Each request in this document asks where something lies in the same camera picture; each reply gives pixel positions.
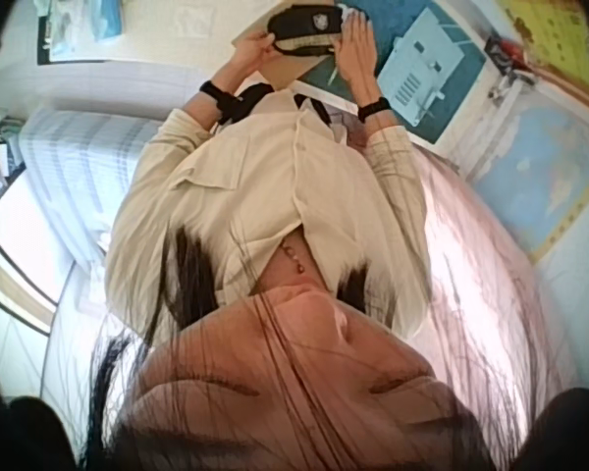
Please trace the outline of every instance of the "nose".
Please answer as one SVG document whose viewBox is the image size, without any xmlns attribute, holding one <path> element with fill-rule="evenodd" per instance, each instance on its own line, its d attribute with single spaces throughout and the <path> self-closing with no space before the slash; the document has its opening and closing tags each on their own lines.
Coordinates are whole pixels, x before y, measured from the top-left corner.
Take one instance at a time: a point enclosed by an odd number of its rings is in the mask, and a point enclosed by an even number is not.
<svg viewBox="0 0 589 471">
<path fill-rule="evenodd" d="M 275 311 L 275 334 L 310 351 L 341 351 L 348 347 L 348 315 L 332 296 L 310 290 Z"/>
</svg>

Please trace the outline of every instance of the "striped bedsheet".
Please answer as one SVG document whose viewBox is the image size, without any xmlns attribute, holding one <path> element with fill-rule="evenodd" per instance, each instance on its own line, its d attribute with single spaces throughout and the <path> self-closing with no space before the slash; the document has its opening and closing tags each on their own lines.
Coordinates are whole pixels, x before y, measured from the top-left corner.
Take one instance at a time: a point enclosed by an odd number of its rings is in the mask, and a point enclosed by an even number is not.
<svg viewBox="0 0 589 471">
<path fill-rule="evenodd" d="M 41 109 L 19 146 L 36 196 L 60 239 L 86 271 L 99 265 L 141 149 L 161 122 Z"/>
</svg>

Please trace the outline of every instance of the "cardboard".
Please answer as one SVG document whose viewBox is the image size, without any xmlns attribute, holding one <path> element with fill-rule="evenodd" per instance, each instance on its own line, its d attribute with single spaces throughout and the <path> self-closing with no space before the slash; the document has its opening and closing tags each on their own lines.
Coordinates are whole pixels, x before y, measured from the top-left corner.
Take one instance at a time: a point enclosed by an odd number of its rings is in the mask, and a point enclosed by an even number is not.
<svg viewBox="0 0 589 471">
<path fill-rule="evenodd" d="M 334 5 L 334 0 L 285 0 L 272 8 L 266 15 L 259 18 L 255 23 L 245 29 L 233 44 L 236 45 L 241 39 L 257 31 L 266 31 L 269 20 L 290 8 L 292 5 Z M 287 88 L 293 81 L 301 77 L 307 71 L 313 69 L 322 61 L 331 56 L 323 57 L 293 57 L 282 56 L 271 61 L 259 70 L 259 73 L 273 85 L 276 90 Z"/>
</svg>

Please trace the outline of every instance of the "hand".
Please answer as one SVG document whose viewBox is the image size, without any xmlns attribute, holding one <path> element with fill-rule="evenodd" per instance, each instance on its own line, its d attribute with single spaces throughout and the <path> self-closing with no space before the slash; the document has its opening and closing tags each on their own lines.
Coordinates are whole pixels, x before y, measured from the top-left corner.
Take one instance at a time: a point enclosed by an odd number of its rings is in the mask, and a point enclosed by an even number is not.
<svg viewBox="0 0 589 471">
<path fill-rule="evenodd" d="M 250 34 L 236 46 L 234 57 L 229 62 L 230 66 L 247 78 L 280 55 L 273 47 L 273 42 L 275 34 L 261 31 Z"/>
<path fill-rule="evenodd" d="M 334 42 L 336 64 L 351 89 L 375 81 L 377 47 L 373 24 L 364 13 L 351 12 L 343 23 L 343 39 Z"/>
</svg>

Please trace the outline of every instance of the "black watch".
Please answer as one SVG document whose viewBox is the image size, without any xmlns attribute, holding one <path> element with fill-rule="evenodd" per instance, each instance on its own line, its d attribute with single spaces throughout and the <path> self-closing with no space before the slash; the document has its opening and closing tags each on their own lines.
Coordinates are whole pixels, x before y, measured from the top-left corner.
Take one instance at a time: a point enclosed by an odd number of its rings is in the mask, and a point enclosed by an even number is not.
<svg viewBox="0 0 589 471">
<path fill-rule="evenodd" d="M 211 96 L 216 100 L 216 107 L 222 112 L 231 110 L 231 107 L 238 99 L 231 93 L 221 90 L 210 80 L 200 86 L 200 91 Z"/>
<path fill-rule="evenodd" d="M 386 110 L 392 110 L 391 103 L 389 103 L 389 100 L 382 97 L 375 103 L 366 105 L 363 108 L 358 108 L 357 117 L 362 123 L 364 123 L 369 116 Z"/>
</svg>

